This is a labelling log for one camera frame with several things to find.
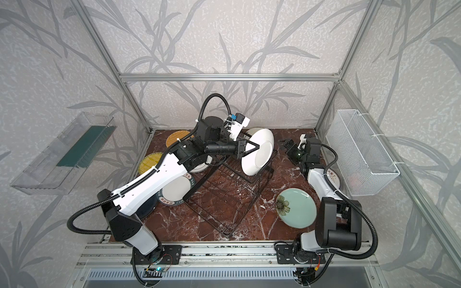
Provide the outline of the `orange woven round plate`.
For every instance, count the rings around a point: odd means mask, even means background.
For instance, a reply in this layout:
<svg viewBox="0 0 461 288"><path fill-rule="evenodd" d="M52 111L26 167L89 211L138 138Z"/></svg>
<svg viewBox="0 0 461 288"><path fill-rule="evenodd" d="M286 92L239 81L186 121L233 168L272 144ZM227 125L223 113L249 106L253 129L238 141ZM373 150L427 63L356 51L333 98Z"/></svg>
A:
<svg viewBox="0 0 461 288"><path fill-rule="evenodd" d="M176 132L173 132L166 139L166 147L169 148L170 146L172 146L176 142L187 140L188 139L187 136L189 134L190 134L190 132L187 131L187 130L178 130Z"/></svg>

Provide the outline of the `aluminium front rail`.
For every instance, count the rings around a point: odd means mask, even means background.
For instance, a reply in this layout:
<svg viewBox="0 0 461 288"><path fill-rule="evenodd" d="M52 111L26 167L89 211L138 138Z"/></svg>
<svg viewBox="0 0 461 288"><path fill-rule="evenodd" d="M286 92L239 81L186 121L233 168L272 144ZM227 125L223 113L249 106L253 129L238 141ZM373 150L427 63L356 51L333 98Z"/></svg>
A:
<svg viewBox="0 0 461 288"><path fill-rule="evenodd" d="M181 246L180 252L169 252L159 263L165 268L278 268L316 267L319 260L299 264L279 264L288 260L280 244L273 241L205 241L170 242ZM132 249L120 242L87 244L76 268L130 268Z"/></svg>

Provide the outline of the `yellow-green round plate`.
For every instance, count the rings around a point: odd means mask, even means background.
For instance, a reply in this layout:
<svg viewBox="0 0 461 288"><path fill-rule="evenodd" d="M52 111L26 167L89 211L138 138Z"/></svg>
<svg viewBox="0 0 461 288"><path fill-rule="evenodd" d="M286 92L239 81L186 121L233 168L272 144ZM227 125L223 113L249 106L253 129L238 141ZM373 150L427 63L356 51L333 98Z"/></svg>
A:
<svg viewBox="0 0 461 288"><path fill-rule="evenodd" d="M145 156L138 166L138 174L142 175L154 167L159 162L162 155L162 152L154 152Z"/></svg>

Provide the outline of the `white plate cloud emblem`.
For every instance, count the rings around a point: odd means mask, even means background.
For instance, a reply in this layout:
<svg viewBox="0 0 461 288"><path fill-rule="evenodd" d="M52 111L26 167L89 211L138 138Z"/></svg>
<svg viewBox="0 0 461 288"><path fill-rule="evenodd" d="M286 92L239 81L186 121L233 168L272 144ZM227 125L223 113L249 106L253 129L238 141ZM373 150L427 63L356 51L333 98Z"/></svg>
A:
<svg viewBox="0 0 461 288"><path fill-rule="evenodd" d="M198 165L197 167L195 167L194 169L192 169L190 171L190 173L191 174L196 174L196 173L199 173L199 172L203 172L204 170L209 168L209 166L210 166L209 163L202 163L202 164Z"/></svg>

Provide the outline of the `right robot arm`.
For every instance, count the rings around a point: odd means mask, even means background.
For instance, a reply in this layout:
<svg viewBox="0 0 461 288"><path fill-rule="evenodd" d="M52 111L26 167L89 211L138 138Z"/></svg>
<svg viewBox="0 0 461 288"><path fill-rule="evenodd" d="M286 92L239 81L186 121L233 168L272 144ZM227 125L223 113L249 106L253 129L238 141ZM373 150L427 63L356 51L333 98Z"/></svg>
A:
<svg viewBox="0 0 461 288"><path fill-rule="evenodd" d="M346 196L330 177L338 153L317 138L302 135L300 143L281 140L292 164L317 194L320 205L311 232L299 234L292 244L294 258L304 262L314 255L339 255L362 260L375 254L378 233L360 202Z"/></svg>

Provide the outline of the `sunburst plate teal rim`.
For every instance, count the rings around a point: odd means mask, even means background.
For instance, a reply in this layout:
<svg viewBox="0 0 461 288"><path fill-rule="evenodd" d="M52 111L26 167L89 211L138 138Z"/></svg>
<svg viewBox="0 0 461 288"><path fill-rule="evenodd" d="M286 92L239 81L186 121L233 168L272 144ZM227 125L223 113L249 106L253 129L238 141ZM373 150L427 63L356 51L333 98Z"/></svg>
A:
<svg viewBox="0 0 461 288"><path fill-rule="evenodd" d="M260 148L241 159L243 172L248 176L256 175L269 161L274 149L274 136L271 130L263 128L249 138L260 145Z"/></svg>

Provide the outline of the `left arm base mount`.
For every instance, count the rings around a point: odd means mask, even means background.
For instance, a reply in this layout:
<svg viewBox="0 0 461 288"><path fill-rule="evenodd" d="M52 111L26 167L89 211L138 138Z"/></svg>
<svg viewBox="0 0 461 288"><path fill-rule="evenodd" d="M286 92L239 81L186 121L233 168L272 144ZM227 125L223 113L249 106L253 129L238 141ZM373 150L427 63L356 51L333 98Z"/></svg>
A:
<svg viewBox="0 0 461 288"><path fill-rule="evenodd" d="M148 255L143 255L137 248L133 249L134 254L130 263L133 265L178 265L180 262L182 246L181 245L164 245L162 248L157 247Z"/></svg>

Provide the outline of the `light green flower plate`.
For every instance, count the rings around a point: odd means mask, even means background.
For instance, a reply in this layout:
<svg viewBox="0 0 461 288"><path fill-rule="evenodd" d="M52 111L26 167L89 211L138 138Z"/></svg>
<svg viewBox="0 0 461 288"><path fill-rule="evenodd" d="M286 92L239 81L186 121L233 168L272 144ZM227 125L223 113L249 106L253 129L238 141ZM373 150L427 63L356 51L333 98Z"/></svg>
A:
<svg viewBox="0 0 461 288"><path fill-rule="evenodd" d="M315 222L317 207L313 198L305 191L288 188L277 196L276 211L286 225L305 229Z"/></svg>

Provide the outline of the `clear plastic wall tray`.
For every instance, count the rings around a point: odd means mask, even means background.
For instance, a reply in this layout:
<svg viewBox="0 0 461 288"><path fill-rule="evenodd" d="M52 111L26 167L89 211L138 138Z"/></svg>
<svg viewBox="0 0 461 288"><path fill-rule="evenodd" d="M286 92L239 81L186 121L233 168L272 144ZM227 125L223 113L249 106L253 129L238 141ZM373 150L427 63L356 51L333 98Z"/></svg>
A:
<svg viewBox="0 0 461 288"><path fill-rule="evenodd" d="M28 195L67 195L116 129L113 116L80 113L11 187Z"/></svg>

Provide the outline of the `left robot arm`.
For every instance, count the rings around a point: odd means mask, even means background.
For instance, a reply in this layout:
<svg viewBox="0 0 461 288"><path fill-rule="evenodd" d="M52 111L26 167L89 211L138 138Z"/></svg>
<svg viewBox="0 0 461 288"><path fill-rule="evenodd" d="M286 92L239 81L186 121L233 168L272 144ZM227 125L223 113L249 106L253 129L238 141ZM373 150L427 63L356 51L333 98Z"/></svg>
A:
<svg viewBox="0 0 461 288"><path fill-rule="evenodd" d="M229 156L241 159L257 151L258 144L246 151L248 141L240 137L249 122L243 114L231 112L224 96L209 95L200 108L194 129L169 146L155 166L112 192L101 191L97 203L82 208L68 219L67 228L83 235L111 234L132 247L134 253L158 258L163 254L161 242L141 222L137 210L166 185L205 163L210 156L219 156L221 160ZM78 217L98 207L103 210L108 230L87 230L74 225Z"/></svg>

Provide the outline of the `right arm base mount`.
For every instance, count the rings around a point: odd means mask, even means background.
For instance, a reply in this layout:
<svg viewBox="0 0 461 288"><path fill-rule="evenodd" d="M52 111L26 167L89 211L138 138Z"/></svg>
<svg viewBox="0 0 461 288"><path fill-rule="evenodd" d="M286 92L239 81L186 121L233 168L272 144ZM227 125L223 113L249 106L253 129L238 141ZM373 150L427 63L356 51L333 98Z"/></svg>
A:
<svg viewBox="0 0 461 288"><path fill-rule="evenodd" d="M297 244L277 241L274 249L278 264L322 265L326 263L325 256L302 250Z"/></svg>

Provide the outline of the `white plate dark green rim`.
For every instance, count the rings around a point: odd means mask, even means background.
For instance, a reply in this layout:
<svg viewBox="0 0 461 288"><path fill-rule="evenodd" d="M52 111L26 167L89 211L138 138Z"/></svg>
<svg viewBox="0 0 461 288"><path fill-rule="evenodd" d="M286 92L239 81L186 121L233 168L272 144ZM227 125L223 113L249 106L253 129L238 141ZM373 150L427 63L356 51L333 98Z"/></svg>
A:
<svg viewBox="0 0 461 288"><path fill-rule="evenodd" d="M158 193L157 199L167 206L178 206L184 203L183 197L195 185L194 177L186 173L164 186Z"/></svg>

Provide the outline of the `dark blue plate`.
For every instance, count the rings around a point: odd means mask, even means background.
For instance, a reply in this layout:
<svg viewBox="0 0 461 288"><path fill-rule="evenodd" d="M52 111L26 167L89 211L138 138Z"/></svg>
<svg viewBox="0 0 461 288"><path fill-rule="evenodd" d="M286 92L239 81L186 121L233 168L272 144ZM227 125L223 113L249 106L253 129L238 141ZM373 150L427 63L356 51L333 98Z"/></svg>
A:
<svg viewBox="0 0 461 288"><path fill-rule="evenodd" d="M150 197L144 204L142 204L136 211L136 215L140 220L146 219L155 209L158 204L157 195Z"/></svg>

